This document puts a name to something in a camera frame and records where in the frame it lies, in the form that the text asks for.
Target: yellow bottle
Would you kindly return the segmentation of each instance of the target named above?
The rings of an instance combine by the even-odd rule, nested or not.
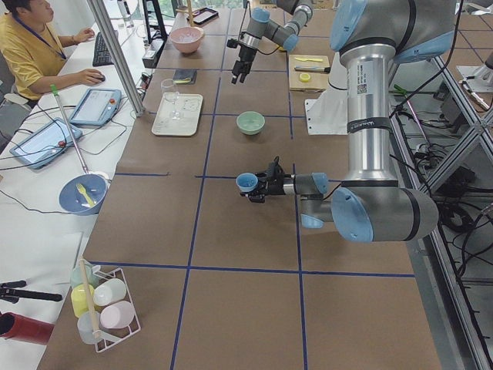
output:
[[[94,297],[94,288],[89,285],[89,291]],[[77,285],[72,289],[70,294],[70,299],[72,299],[72,308],[74,309],[74,314],[77,318],[80,318],[84,312],[87,312],[89,308],[87,307],[86,292],[84,291],[84,284]]]

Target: black tripod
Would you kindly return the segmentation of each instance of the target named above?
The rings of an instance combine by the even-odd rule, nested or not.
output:
[[[43,301],[59,302],[63,299],[60,294],[42,293],[40,291],[20,291],[15,288],[23,288],[27,285],[25,280],[10,281],[0,284],[0,299],[17,303],[19,298],[42,299]]]

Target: black phone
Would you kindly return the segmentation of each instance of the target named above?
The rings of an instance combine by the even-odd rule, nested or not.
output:
[[[193,22],[196,25],[203,25],[205,22],[210,21],[211,19],[219,17],[219,13],[214,9],[210,8],[202,8],[193,12]]]

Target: yellow shirt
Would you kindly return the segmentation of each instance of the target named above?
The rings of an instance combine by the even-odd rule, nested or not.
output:
[[[38,100],[41,95],[34,94],[30,85],[43,76],[57,76],[65,65],[57,54],[63,47],[52,25],[47,24],[39,35],[52,48],[20,25],[11,13],[0,17],[0,51],[15,77],[18,93],[31,100]]]

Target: cutting board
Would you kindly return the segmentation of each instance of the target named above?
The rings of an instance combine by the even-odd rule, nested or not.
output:
[[[323,62],[302,62],[296,60],[295,58],[318,58],[322,59]],[[290,54],[289,58],[289,77],[290,77],[290,90],[305,91],[305,90],[316,90],[324,91],[327,89],[329,82],[328,73],[313,73],[313,72],[298,72],[294,70],[295,66],[306,66],[306,67],[329,67],[329,58],[326,55],[300,55],[300,54]],[[309,82],[301,82],[300,74],[309,73],[311,80]]]

